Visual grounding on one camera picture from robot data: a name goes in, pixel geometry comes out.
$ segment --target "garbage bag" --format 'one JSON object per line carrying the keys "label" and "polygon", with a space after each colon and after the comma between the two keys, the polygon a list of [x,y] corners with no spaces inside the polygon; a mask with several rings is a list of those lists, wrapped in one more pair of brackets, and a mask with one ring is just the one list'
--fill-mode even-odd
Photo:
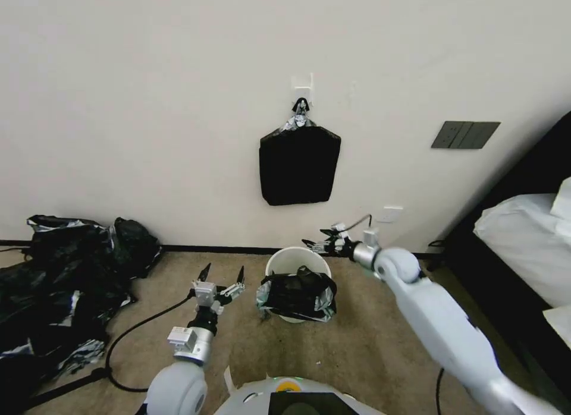
{"label": "garbage bag", "polygon": [[294,116],[260,139],[262,196],[272,206],[329,200],[335,179],[341,137],[307,118],[301,98]]}
{"label": "garbage bag", "polygon": [[42,382],[101,355],[108,322],[137,299],[131,280],[146,277],[162,253],[140,223],[117,218],[36,215],[30,260],[0,269],[0,401],[16,406]]}
{"label": "garbage bag", "polygon": [[297,274],[272,274],[265,277],[256,292],[256,305],[300,320],[327,322],[337,313],[337,285],[324,273],[301,266]]}

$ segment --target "baseboard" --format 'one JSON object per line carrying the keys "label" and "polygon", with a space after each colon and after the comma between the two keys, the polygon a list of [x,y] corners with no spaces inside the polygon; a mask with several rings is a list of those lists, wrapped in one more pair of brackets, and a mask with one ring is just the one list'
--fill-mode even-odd
{"label": "baseboard", "polygon": [[437,260],[442,259],[442,253],[413,253],[419,260]]}
{"label": "baseboard", "polygon": [[[27,240],[0,240],[0,247],[29,247]],[[274,254],[275,247],[224,247],[224,246],[181,246],[178,244],[163,244],[165,251],[188,251],[193,253],[233,253],[233,254]],[[413,253],[420,260],[440,259],[441,253]]]}
{"label": "baseboard", "polygon": [[163,244],[165,251],[189,251],[194,253],[274,254],[281,249],[272,247],[223,247],[223,246],[179,246]]}
{"label": "baseboard", "polygon": [[32,242],[29,240],[0,240],[0,247],[30,247]]}

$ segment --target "pile of garbage bags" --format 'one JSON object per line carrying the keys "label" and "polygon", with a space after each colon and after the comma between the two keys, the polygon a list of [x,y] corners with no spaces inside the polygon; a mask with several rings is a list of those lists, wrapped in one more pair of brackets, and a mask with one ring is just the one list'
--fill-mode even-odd
{"label": "pile of garbage bags", "polygon": [[327,274],[303,265],[296,274],[272,271],[265,277],[256,292],[256,306],[262,313],[327,322],[337,313],[336,293],[337,284]]}
{"label": "pile of garbage bags", "polygon": [[44,381],[96,361],[107,323],[137,299],[162,253],[140,223],[32,216],[26,260],[0,269],[0,401],[21,404]]}

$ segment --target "beige carpet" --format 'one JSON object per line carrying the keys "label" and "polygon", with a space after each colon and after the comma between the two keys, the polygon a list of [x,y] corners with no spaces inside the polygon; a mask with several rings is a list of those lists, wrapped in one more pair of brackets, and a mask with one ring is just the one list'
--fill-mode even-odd
{"label": "beige carpet", "polygon": [[[18,252],[0,253],[0,266],[20,259]],[[134,290],[140,301],[120,312],[109,330],[117,336],[136,322],[182,300],[191,281],[208,262],[212,262],[209,281],[225,285],[235,280],[244,265],[247,289],[225,309],[218,322],[218,335],[206,368],[209,392],[203,414],[214,413],[227,398],[223,377],[227,366],[238,386],[263,379],[266,374],[300,376],[326,382],[388,415],[436,413],[434,391],[439,367],[400,315],[385,285],[367,278],[360,267],[346,259],[328,258],[338,285],[338,314],[332,321],[289,324],[276,316],[261,321],[254,300],[268,259],[269,256],[240,254],[168,253],[149,278],[135,282]],[[455,292],[450,289],[451,293],[462,293],[457,284],[451,286],[455,288]],[[456,294],[459,300],[469,299]],[[186,326],[193,318],[193,309],[191,301],[123,339],[112,359],[120,382],[134,387],[148,386],[161,368],[172,363],[166,337],[173,326]],[[475,310],[473,306],[465,309],[469,313]],[[484,331],[493,334],[487,324]],[[516,376],[515,380],[521,379],[524,374],[520,366],[497,336],[494,339],[500,342],[499,356],[504,370]],[[89,371],[86,368],[60,378],[46,389],[73,381]],[[133,415],[144,398],[144,394],[123,392],[102,380],[28,413]],[[484,413],[458,381],[446,374],[441,402],[444,415]]]}

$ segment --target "white bucket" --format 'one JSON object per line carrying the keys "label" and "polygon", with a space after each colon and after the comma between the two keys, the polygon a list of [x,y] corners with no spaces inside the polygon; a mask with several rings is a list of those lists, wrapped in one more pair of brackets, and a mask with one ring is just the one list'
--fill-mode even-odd
{"label": "white bucket", "polygon": [[[325,259],[305,247],[288,247],[274,253],[266,265],[266,276],[271,275],[272,271],[274,273],[295,275],[300,266],[303,265],[313,272],[322,272],[331,278],[331,270]],[[305,321],[284,316],[280,317],[290,323],[303,323]]]}

